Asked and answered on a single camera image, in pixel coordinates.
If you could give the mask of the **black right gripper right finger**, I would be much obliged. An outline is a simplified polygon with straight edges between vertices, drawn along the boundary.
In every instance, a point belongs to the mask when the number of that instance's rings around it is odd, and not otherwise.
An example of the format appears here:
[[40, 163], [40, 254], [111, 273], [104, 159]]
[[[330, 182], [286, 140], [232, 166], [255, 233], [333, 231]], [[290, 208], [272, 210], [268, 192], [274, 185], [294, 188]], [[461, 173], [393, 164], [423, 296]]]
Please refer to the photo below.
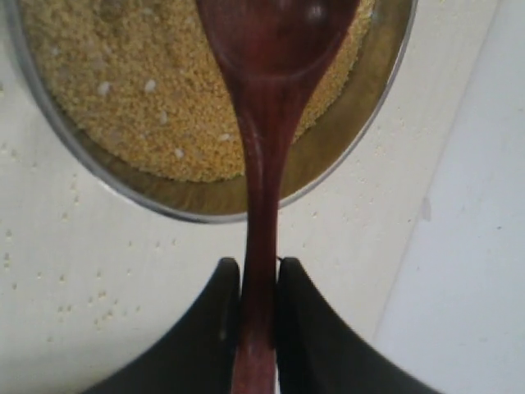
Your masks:
[[283, 393], [432, 393], [373, 349], [326, 302], [296, 258], [276, 284], [276, 358]]

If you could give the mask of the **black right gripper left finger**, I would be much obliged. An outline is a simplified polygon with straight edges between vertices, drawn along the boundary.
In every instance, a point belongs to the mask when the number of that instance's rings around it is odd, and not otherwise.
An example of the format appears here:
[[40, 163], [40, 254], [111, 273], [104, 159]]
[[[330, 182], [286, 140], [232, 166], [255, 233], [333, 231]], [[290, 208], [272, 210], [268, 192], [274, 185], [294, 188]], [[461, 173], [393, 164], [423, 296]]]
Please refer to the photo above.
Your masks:
[[157, 343], [87, 393], [228, 393], [235, 357], [240, 269], [221, 259], [184, 316]]

